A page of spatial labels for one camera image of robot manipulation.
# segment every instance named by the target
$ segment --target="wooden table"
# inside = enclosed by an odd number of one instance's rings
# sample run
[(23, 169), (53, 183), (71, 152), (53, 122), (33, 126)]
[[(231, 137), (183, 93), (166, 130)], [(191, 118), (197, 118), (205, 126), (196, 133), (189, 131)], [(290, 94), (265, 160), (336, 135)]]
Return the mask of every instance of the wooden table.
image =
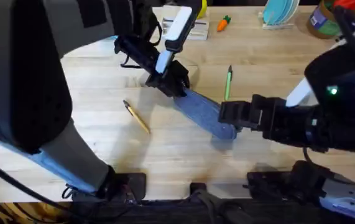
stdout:
[[(286, 97), (303, 78), (306, 65), (333, 43), (307, 32), (305, 22), (313, 9), (300, 7), (293, 29), (262, 30), (256, 17), (262, 7), (211, 7), (208, 40), (186, 41), (177, 59), (189, 69), (193, 89), (213, 100), (223, 98), (230, 64), (232, 100), (250, 100), (254, 93)], [(217, 23), (226, 14), (231, 23), (217, 33)], [(145, 172), (146, 199), (184, 198), (193, 181), (210, 183), (210, 191), (220, 197), (247, 197), (241, 188), (247, 172), (290, 170), (303, 159), (301, 149), (247, 130), (234, 142), (212, 138), (175, 110), (170, 98), (143, 87), (145, 71), (121, 68), (124, 57), (114, 54), (112, 40), (103, 40), (69, 53), (62, 63), (79, 132), (117, 172)], [(150, 126), (151, 136), (132, 119), (123, 99)], [(331, 150), (310, 156), (355, 180), (355, 154)], [(1, 146), (0, 167), (38, 193), (61, 199), (63, 180)], [(32, 200), (0, 179), (0, 202)]]

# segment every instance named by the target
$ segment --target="green light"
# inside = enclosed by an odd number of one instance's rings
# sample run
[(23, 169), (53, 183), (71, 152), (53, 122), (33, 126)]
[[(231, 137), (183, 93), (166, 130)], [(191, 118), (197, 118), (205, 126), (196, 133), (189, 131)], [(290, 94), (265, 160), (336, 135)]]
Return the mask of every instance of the green light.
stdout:
[(328, 86), (326, 89), (331, 93), (332, 95), (336, 95), (338, 93), (338, 86)]
[(338, 89), (335, 89), (335, 88), (334, 88), (334, 89), (332, 89), (332, 90), (331, 90), (331, 93), (332, 93), (332, 95), (337, 94), (337, 93), (338, 93)]

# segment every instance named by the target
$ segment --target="blue fabric pouch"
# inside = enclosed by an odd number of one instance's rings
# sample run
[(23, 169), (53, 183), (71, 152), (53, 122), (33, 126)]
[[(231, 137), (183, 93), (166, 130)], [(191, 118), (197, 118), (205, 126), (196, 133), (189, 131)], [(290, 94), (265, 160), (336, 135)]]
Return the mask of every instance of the blue fabric pouch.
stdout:
[(237, 129), (231, 124), (218, 121), (220, 105), (211, 99), (186, 89), (186, 97), (174, 98), (176, 107), (198, 126), (219, 139), (235, 139)]

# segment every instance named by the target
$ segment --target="orange carrot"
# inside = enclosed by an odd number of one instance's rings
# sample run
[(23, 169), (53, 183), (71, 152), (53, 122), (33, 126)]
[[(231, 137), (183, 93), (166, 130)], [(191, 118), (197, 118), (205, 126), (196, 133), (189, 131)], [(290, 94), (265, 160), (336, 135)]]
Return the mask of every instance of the orange carrot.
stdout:
[(231, 18), (228, 16), (225, 16), (222, 20), (220, 20), (219, 25), (217, 26), (217, 32), (223, 31), (229, 22), (231, 21)]

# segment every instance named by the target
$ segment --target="pencil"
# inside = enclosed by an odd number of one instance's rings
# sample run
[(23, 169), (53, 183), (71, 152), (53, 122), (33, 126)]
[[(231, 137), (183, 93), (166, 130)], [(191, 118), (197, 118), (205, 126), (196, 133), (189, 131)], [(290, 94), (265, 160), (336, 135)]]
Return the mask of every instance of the pencil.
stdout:
[(123, 103), (125, 104), (126, 109), (127, 109), (127, 110), (130, 112), (130, 114), (133, 116), (133, 118), (135, 118), (135, 119), (139, 122), (140, 126), (141, 126), (148, 134), (150, 134), (150, 133), (151, 133), (151, 132), (150, 132), (150, 129), (147, 127), (147, 125), (145, 125), (144, 121), (139, 117), (139, 115), (138, 115), (136, 112), (134, 112), (134, 110), (132, 109), (132, 107), (130, 106), (130, 104), (129, 104), (126, 100), (124, 100)]
[(224, 100), (228, 101), (229, 99), (229, 91), (231, 88), (231, 80), (233, 79), (233, 68), (231, 65), (228, 68), (228, 73), (227, 73), (227, 80), (226, 80), (226, 90), (224, 92)]

